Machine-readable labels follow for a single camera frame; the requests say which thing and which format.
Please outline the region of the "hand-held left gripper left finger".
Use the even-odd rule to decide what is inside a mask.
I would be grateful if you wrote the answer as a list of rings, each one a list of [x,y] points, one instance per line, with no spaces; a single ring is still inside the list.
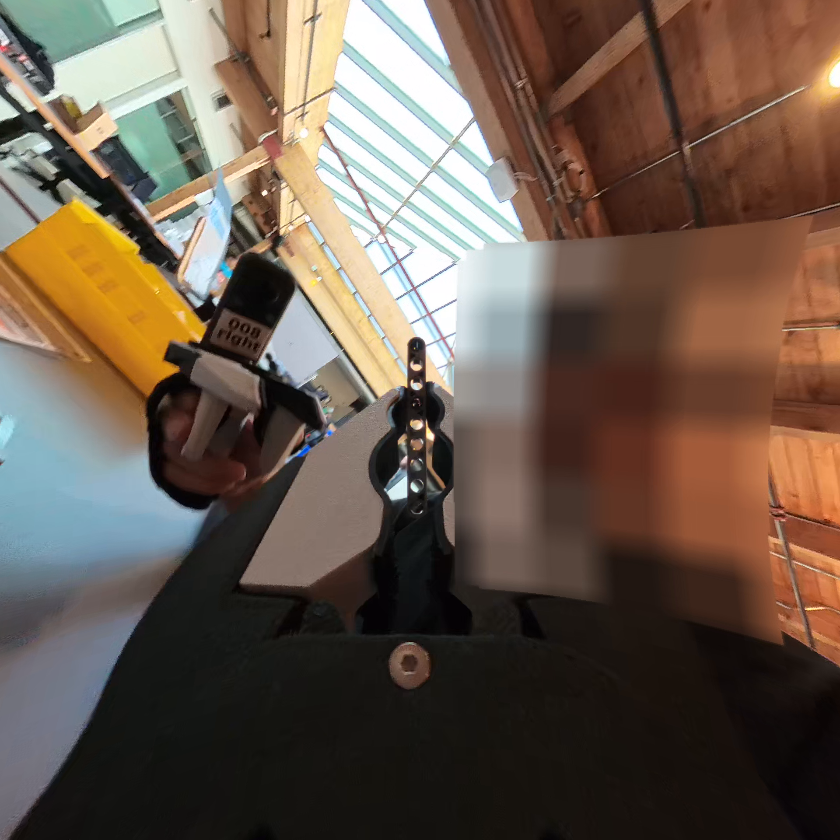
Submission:
[[[249,593],[328,602],[355,614],[371,597],[371,553],[385,504],[371,478],[375,447],[392,431],[395,388],[303,460],[239,580]]]

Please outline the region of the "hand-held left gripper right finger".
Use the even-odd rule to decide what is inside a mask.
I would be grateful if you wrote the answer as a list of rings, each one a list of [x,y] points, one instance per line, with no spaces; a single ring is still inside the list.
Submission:
[[[430,516],[442,554],[455,554],[455,400],[440,385],[427,386],[427,399],[434,432],[433,458],[442,465],[442,471],[434,469],[443,483]]]

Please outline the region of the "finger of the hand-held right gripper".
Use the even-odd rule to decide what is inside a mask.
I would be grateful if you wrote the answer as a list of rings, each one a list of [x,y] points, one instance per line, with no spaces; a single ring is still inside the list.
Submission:
[[[228,456],[246,422],[261,409],[258,376],[217,354],[184,354],[180,372],[200,394],[182,456],[188,461],[201,460],[206,452]]]
[[[305,435],[304,421],[285,407],[271,413],[266,424],[259,453],[259,470],[263,477],[274,475],[299,446]]]

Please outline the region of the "dark perforated toy beam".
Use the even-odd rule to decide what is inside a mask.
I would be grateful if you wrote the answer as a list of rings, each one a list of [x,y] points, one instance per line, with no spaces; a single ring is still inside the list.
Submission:
[[[416,521],[426,512],[428,495],[426,344],[415,337],[406,352],[406,512]]]

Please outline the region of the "grey desk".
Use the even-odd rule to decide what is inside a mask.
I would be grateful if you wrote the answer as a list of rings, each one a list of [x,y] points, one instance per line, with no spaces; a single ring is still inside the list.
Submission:
[[[110,364],[2,343],[1,829],[84,729],[204,515],[148,469],[144,399]]]

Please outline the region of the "person's right hand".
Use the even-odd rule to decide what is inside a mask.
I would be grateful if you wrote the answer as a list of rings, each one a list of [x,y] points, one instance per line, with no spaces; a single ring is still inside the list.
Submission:
[[[160,411],[163,434],[163,476],[177,489],[218,497],[229,509],[262,487],[270,473],[260,467],[260,446],[248,420],[226,456],[205,452],[197,461],[182,454],[193,428],[200,392],[189,388],[169,397]]]

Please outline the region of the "yellow plastic bin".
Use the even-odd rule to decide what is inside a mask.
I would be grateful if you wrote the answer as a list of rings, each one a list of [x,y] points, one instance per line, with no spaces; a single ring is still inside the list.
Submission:
[[[144,396],[175,372],[169,343],[202,337],[187,301],[140,248],[77,199],[5,255]]]

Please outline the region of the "cardboard box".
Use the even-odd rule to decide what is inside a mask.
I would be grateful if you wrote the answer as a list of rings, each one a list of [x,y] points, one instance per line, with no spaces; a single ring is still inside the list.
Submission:
[[[86,151],[99,150],[106,141],[119,134],[118,124],[101,102],[87,111],[83,111],[78,102],[67,95],[52,98],[47,103]]]

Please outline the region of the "white ceiling device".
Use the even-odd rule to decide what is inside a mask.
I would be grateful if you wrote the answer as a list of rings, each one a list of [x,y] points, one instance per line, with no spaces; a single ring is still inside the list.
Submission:
[[[494,160],[487,167],[485,176],[499,203],[510,201],[519,191],[517,174],[506,156]]]

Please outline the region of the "black storage shelf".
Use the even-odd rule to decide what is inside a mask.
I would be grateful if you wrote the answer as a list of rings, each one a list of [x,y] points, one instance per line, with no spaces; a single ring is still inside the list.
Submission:
[[[157,266],[175,268],[179,256],[158,231],[150,213],[98,153],[62,118],[57,105],[44,96],[55,82],[52,66],[42,46],[2,15],[2,100],[16,111],[24,131],[36,133],[55,152],[60,170],[99,203],[106,216],[115,218],[140,245],[141,254]]]

